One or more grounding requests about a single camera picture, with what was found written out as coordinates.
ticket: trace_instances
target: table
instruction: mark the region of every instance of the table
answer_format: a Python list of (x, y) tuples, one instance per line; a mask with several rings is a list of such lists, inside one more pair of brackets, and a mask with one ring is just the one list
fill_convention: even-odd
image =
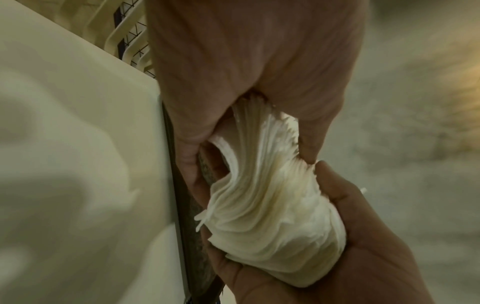
[(0, 302), (184, 303), (159, 93), (0, 2)]

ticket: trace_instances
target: twisted white stack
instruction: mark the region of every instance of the twisted white stack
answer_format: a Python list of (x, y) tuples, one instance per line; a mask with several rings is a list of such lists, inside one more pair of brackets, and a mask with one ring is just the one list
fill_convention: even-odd
[(260, 97), (241, 99), (233, 112), (210, 138), (230, 174), (211, 186), (197, 229), (205, 224), (227, 258), (309, 286), (340, 258), (342, 220), (321, 195), (314, 166), (297, 157), (296, 131), (281, 112)]

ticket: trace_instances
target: beige plastic slat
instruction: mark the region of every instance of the beige plastic slat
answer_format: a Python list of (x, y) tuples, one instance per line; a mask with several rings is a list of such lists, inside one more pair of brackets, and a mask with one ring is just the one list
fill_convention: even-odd
[(75, 14), (85, 2), (86, 0), (63, 0), (60, 4), (60, 9), (53, 18), (53, 21), (70, 31)]
[(140, 60), (136, 63), (136, 68), (142, 72), (145, 72), (147, 67), (152, 66), (152, 56), (150, 50), (140, 57)]
[(82, 37), (88, 42), (95, 44), (100, 32), (111, 21), (112, 15), (122, 2), (123, 0), (105, 0), (86, 24)]
[(148, 30), (144, 29), (128, 46), (123, 53), (122, 60), (128, 64), (132, 61), (134, 55), (148, 44)]
[(139, 0), (135, 6), (130, 9), (125, 19), (122, 20), (106, 39), (103, 49), (107, 53), (115, 55), (119, 42), (129, 33), (143, 15), (145, 15), (145, 2), (144, 0)]

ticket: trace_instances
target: gray concrete floor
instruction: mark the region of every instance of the gray concrete floor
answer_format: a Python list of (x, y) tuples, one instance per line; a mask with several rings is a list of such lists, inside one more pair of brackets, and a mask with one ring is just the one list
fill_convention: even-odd
[(399, 3), (373, 1), (320, 157), (368, 189), (437, 304), (480, 303), (480, 2)]

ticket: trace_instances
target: human skin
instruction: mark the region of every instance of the human skin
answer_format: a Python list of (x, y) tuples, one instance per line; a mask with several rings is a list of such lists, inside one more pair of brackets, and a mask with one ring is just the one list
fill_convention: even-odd
[[(333, 269), (307, 288), (228, 260), (202, 228), (212, 267), (237, 304), (433, 304), (409, 247), (380, 220), (359, 189), (325, 162), (317, 163), (315, 172), (322, 193), (342, 218), (347, 244)], [(225, 171), (214, 175), (221, 178)]]
[(200, 205), (210, 188), (199, 150), (249, 90), (298, 118), (299, 155), (316, 161), (342, 108), (367, 9), (368, 0), (146, 0), (175, 161)]

